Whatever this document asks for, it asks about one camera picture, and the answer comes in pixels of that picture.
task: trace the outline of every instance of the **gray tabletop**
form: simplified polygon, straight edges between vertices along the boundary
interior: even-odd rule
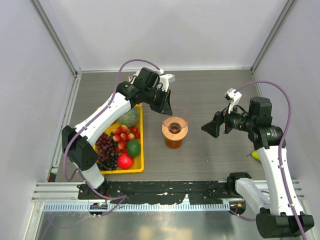
[[[170,85],[171,106],[180,106],[189,114],[188,134],[179,149],[169,149],[162,134],[162,116],[144,106],[144,171],[136,174],[106,175],[108,180],[178,181],[225,180],[229,173],[248,172],[255,180],[265,180],[260,162],[247,156],[253,144],[245,132],[232,130],[215,139],[201,126],[212,120],[216,111],[228,105],[224,93],[253,81],[249,70],[170,71],[176,81]],[[121,80],[130,73],[122,73]],[[84,73],[77,93],[70,126],[85,120],[110,96],[117,73]],[[251,97],[257,96],[255,86],[241,91],[240,105],[249,107]],[[67,164],[69,175],[75,169]],[[64,181],[62,166],[57,181]]]

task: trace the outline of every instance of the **yellow tray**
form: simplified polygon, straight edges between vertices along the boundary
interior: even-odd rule
[[[140,132],[140,139],[137,141],[141,145],[141,153],[140,155],[134,158],[133,165],[128,169],[121,169],[117,167],[114,171],[100,171],[101,174],[132,174],[132,173],[141,173],[145,169],[145,161],[144,161],[144,113],[142,104],[135,106],[139,113],[139,121],[136,126]],[[114,124],[111,124],[104,132],[110,136],[113,129],[120,127],[120,123],[116,121]],[[93,145],[93,149],[97,152],[98,148],[96,145]]]

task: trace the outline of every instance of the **red fruit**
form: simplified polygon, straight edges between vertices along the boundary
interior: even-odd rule
[[[120,149],[120,148],[118,148],[118,147],[116,147],[116,148],[115,148],[115,151],[116,151],[117,153],[122,153],[123,150]]]
[[[122,153],[117,159],[117,164],[122,169],[128,169],[134,164],[134,159],[127,153]]]
[[[134,139],[139,139],[140,137],[141,137],[140,132],[136,131],[136,132],[134,133]]]
[[[127,139],[130,141],[132,139],[135,139],[135,135],[133,133],[129,133],[127,136]]]
[[[125,141],[121,141],[121,142],[118,143],[118,148],[126,149],[126,147],[127,147],[127,144],[126,144]]]
[[[138,131],[139,131],[139,129],[138,129],[137,126],[133,126],[133,127],[131,128],[131,132],[132,132],[132,133],[135,133],[135,132],[138,132]]]
[[[112,133],[113,133],[114,135],[120,135],[120,134],[121,134],[121,131],[119,130],[119,128],[115,128],[115,129],[112,130]]]
[[[119,127],[119,130],[122,132],[122,133],[126,133],[128,131],[128,127],[126,125],[121,125]]]
[[[124,141],[128,140],[128,135],[127,135],[126,133],[121,133],[121,134],[120,134],[120,137],[121,137]]]
[[[115,141],[116,143],[119,143],[119,142],[122,141],[122,138],[121,138],[120,135],[114,135],[114,136],[112,137],[112,139],[113,139],[113,141]]]

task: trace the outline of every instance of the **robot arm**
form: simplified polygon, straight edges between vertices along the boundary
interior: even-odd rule
[[[217,111],[211,122],[202,126],[202,130],[214,138],[220,134],[220,126],[224,123],[224,133],[232,129],[248,133],[249,140],[258,152],[264,169],[269,189],[269,199],[256,187],[250,175],[244,172],[231,173],[227,182],[231,191],[241,195],[256,214],[256,225],[263,238],[297,237],[301,233],[291,206],[295,207],[303,229],[306,232],[314,226],[311,215],[304,214],[304,210],[296,196],[291,180],[286,143],[282,147],[283,165],[279,165],[278,148],[283,131],[272,125],[272,104],[268,98],[253,97],[250,100],[249,111],[246,112],[237,105],[241,94],[229,89],[225,94],[229,101],[228,107]],[[292,204],[286,194],[283,184],[281,168],[284,169],[287,187],[292,197]]]
[[[117,86],[116,94],[111,104],[109,104],[110,97],[86,120],[74,128],[67,125],[62,130],[62,151],[65,152],[67,145],[76,133],[95,118],[103,108],[109,106],[77,137],[67,154],[85,179],[100,194],[103,195],[105,193],[107,182],[96,164],[98,155],[94,151],[93,145],[105,129],[136,104],[149,104],[153,111],[171,116],[169,84],[174,81],[175,76],[172,74],[163,74],[163,71],[155,72],[144,67],[130,81],[124,81]]]

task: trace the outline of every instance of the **gray wall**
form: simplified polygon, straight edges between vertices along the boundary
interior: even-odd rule
[[[73,76],[28,0],[0,7],[0,235],[20,240]]]
[[[51,4],[82,70],[117,70],[134,58],[162,68],[251,67],[286,0],[40,2],[46,12]]]
[[[320,1],[298,0],[259,65],[258,80],[279,83],[293,107],[287,136],[288,164],[299,179],[315,224],[320,225]],[[261,85],[273,103],[274,123],[284,128],[288,107],[279,91]]]

